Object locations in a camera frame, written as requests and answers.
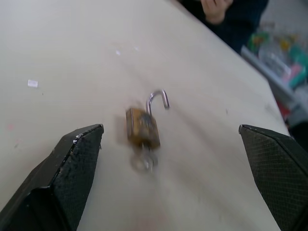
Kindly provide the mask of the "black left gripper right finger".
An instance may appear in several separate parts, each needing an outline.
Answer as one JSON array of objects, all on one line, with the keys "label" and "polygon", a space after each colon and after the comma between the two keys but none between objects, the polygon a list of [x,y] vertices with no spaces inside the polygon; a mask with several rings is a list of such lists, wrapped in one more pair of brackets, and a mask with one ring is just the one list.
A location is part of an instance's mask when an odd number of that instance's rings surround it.
[{"label": "black left gripper right finger", "polygon": [[255,184],[281,231],[308,231],[308,153],[290,136],[240,125]]}]

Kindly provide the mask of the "brass padlock with steel shackle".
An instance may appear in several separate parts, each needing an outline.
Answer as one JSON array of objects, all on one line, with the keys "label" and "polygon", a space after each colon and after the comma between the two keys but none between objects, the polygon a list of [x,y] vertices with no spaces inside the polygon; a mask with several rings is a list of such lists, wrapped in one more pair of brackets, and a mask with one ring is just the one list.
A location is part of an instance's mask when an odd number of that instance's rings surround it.
[{"label": "brass padlock with steel shackle", "polygon": [[153,99],[160,95],[162,97],[164,108],[170,108],[167,93],[165,90],[156,90],[152,92],[146,101],[146,108],[131,107],[126,111],[127,137],[128,141],[137,146],[143,145],[151,150],[160,147],[160,138],[156,119],[152,115],[151,103]]}]

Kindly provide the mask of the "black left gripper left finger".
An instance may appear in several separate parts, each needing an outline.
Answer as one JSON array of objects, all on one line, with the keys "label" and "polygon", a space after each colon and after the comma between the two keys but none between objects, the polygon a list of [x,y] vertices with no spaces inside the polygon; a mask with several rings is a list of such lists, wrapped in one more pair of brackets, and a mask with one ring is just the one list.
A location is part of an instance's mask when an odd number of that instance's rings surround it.
[{"label": "black left gripper left finger", "polygon": [[0,231],[77,231],[103,133],[95,124],[64,135],[0,211]]}]

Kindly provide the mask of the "person in dark clothing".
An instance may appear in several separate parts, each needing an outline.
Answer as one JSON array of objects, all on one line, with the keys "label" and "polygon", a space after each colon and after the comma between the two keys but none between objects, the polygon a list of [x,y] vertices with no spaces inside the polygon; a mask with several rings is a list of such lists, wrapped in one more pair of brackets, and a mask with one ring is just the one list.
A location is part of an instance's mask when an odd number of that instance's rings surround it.
[{"label": "person in dark clothing", "polygon": [[242,47],[258,28],[269,3],[269,0],[233,0],[223,22],[214,25],[206,20],[201,0],[176,1],[237,53],[241,53]]}]

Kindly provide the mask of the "person's bare hand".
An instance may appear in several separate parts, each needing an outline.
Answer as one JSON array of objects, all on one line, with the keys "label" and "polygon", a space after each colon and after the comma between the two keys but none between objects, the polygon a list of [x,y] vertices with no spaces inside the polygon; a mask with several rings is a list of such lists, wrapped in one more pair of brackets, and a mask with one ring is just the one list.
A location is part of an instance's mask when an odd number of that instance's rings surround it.
[{"label": "person's bare hand", "polygon": [[214,25],[223,22],[226,11],[232,3],[233,0],[201,0],[206,20]]}]

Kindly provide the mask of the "clear bin of colourful items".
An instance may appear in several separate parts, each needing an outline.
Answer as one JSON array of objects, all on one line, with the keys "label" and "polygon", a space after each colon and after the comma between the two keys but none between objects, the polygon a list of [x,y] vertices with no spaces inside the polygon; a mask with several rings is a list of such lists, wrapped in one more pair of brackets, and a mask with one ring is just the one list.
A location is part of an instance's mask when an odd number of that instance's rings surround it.
[{"label": "clear bin of colourful items", "polygon": [[308,108],[308,31],[262,23],[241,50],[287,104]]}]

